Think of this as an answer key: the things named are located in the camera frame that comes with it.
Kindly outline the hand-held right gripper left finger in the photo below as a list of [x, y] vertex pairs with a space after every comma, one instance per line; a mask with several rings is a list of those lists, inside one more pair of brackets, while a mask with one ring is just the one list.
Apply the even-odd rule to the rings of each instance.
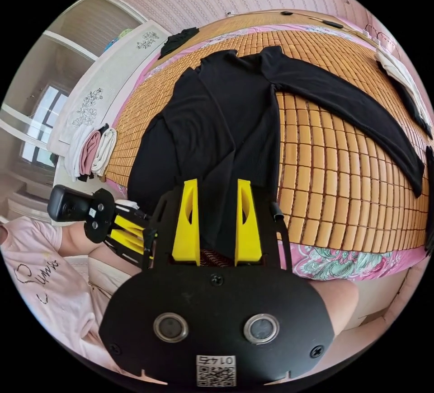
[[172, 249], [176, 262], [199, 262], [198, 182], [184, 182]]

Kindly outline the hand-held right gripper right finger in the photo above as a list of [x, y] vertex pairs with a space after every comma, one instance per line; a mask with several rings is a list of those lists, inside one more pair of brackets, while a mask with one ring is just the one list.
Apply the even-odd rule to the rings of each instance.
[[237, 181], [235, 266], [242, 263], [258, 263], [262, 258], [259, 227], [251, 183]]

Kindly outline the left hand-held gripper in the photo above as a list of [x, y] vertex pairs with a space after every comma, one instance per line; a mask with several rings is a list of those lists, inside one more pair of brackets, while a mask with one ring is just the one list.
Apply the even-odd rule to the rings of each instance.
[[151, 217], [140, 210], [117, 210], [113, 195], [99, 189], [89, 202], [84, 229], [93, 243], [105, 244], [115, 255], [138, 268], [150, 268], [158, 236], [150, 223]]

